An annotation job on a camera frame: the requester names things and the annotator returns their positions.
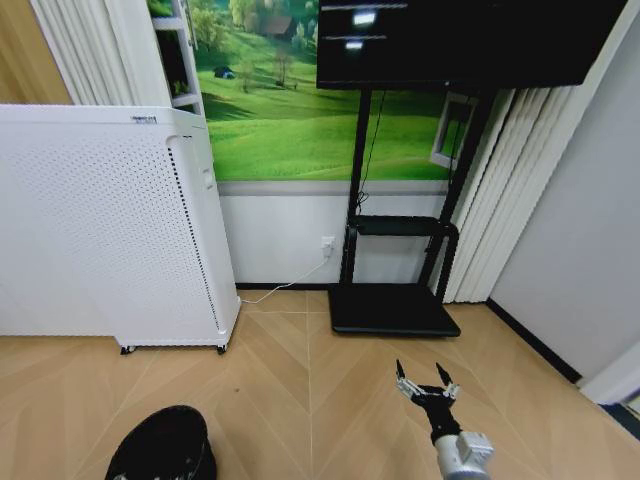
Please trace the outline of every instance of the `grass field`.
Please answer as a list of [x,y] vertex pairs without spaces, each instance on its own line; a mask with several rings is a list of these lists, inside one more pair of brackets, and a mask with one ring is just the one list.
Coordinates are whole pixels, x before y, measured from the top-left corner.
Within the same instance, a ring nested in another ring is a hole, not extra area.
[[[300,8],[291,1],[291,9]],[[233,27],[224,2],[217,14],[225,29],[221,49],[200,48],[196,64],[216,176],[233,180],[344,180],[351,174],[357,92],[315,88],[315,49],[291,51],[285,88],[275,85],[274,58],[288,43]],[[251,65],[248,92],[243,69]],[[215,78],[227,65],[238,78]],[[369,121],[369,154],[381,93],[374,94]],[[447,169],[429,162],[444,98],[389,92],[369,172],[370,179],[440,180]]]

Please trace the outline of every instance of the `baseboard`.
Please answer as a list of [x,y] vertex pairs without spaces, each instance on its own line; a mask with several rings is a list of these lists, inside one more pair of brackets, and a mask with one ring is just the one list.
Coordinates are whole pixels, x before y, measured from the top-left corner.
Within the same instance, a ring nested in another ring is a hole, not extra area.
[[485,302],[487,307],[491,309],[504,323],[506,323],[514,332],[516,332],[531,348],[540,354],[547,362],[551,364],[564,378],[571,383],[576,383],[582,378],[582,375],[576,371],[571,365],[565,362],[560,356],[551,350],[542,340],[531,333],[527,328],[513,318],[509,312],[498,305],[492,298]]
[[[273,290],[282,283],[236,283],[238,290]],[[295,283],[280,290],[327,290],[328,283]]]
[[611,415],[616,420],[616,422],[622,425],[622,427],[627,432],[636,437],[637,440],[640,440],[640,420],[638,420],[638,418],[633,413],[631,413],[619,403],[600,406],[604,409],[605,412]]

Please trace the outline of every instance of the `caster wheel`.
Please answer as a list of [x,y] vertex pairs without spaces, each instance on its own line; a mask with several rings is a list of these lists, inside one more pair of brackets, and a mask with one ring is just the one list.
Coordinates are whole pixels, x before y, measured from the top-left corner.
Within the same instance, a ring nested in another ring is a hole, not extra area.
[[120,355],[129,355],[130,353],[135,352],[136,347],[129,345],[128,347],[122,347],[120,349]]

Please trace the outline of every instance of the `white wall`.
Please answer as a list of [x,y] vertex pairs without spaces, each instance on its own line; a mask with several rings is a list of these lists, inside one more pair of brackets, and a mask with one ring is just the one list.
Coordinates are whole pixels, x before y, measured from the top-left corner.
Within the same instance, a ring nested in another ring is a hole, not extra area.
[[[221,197],[237,282],[290,282],[323,260],[320,240],[335,235],[329,263],[304,283],[338,281],[348,197]],[[363,213],[437,215],[444,197],[371,196]],[[424,259],[424,238],[359,237],[354,280],[415,281]]]
[[636,18],[491,297],[587,379],[640,341]]

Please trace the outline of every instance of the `white curtain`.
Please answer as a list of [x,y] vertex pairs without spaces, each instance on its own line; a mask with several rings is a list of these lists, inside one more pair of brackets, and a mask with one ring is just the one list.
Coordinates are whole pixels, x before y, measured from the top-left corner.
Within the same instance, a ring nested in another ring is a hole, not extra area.
[[31,0],[80,105],[171,106],[145,0]]
[[501,92],[454,215],[446,303],[489,297],[639,7],[627,2],[582,85]]

